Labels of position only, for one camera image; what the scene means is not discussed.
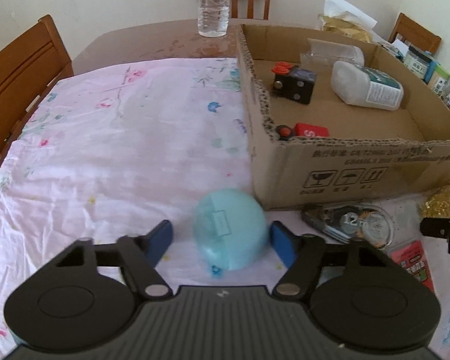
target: bottle label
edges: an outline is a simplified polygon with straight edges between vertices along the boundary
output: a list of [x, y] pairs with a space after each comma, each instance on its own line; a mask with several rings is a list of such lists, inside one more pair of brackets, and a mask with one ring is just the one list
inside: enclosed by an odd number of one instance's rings
[[432, 292], [435, 292], [430, 268], [428, 268], [427, 258], [425, 257], [420, 241], [414, 241], [406, 247], [394, 250], [389, 253], [389, 256], [409, 274], [422, 282], [423, 285], [428, 287]]
[[447, 83], [447, 80], [443, 77], [440, 77], [435, 85], [433, 85], [433, 92], [435, 92], [438, 96], [440, 96], [443, 92], [443, 88], [445, 87], [445, 84]]
[[428, 70], [428, 64], [420, 61], [420, 59], [415, 58], [413, 55], [408, 54], [405, 58], [403, 64], [418, 78], [422, 79], [425, 77], [425, 74]]
[[368, 90], [367, 103], [387, 105], [396, 107], [400, 100], [402, 91], [400, 84], [388, 74], [369, 67], [357, 66], [370, 78], [370, 89]]

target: metal screw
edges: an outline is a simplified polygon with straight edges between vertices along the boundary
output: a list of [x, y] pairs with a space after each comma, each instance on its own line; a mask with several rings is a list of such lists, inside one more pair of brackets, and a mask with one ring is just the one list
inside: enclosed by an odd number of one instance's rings
[[161, 296], [165, 296], [168, 294], [168, 287], [163, 284], [152, 284], [145, 288], [145, 293], [148, 296], [152, 296], [154, 298], [158, 298]]
[[300, 293], [300, 287], [293, 283], [283, 283], [277, 286], [277, 292], [284, 296], [295, 296]]

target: container lid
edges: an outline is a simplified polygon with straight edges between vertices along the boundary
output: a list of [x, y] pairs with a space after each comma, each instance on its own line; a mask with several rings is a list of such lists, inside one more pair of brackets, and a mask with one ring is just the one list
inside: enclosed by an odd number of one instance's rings
[[423, 60], [425, 63], [429, 64], [432, 61], [432, 57], [425, 54], [422, 50], [420, 50], [418, 47], [415, 47], [414, 45], [410, 45], [408, 48], [408, 52], [417, 56], [421, 60]]
[[450, 73], [447, 72], [440, 64], [438, 64], [435, 67], [435, 72], [437, 72], [437, 74], [439, 74], [441, 77], [443, 77], [446, 80], [448, 80], [450, 78]]

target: white plastic bottle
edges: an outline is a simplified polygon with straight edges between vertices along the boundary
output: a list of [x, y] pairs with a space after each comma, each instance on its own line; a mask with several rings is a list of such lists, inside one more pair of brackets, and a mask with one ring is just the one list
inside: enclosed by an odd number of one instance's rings
[[230, 0], [198, 0], [198, 32], [215, 38], [227, 33]]
[[337, 61], [331, 73], [331, 87], [347, 104], [395, 111], [404, 89], [396, 79], [369, 67]]

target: red package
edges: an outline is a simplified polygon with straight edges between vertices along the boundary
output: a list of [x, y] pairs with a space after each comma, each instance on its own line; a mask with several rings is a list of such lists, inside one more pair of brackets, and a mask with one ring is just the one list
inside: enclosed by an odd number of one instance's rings
[[297, 137], [330, 137], [328, 128], [313, 126], [311, 124], [297, 123], [294, 130]]
[[432, 292], [435, 292], [430, 268], [428, 268], [427, 258], [420, 241], [414, 241], [408, 246], [394, 250], [389, 255], [398, 265], [415, 276], [418, 281], [421, 281]]

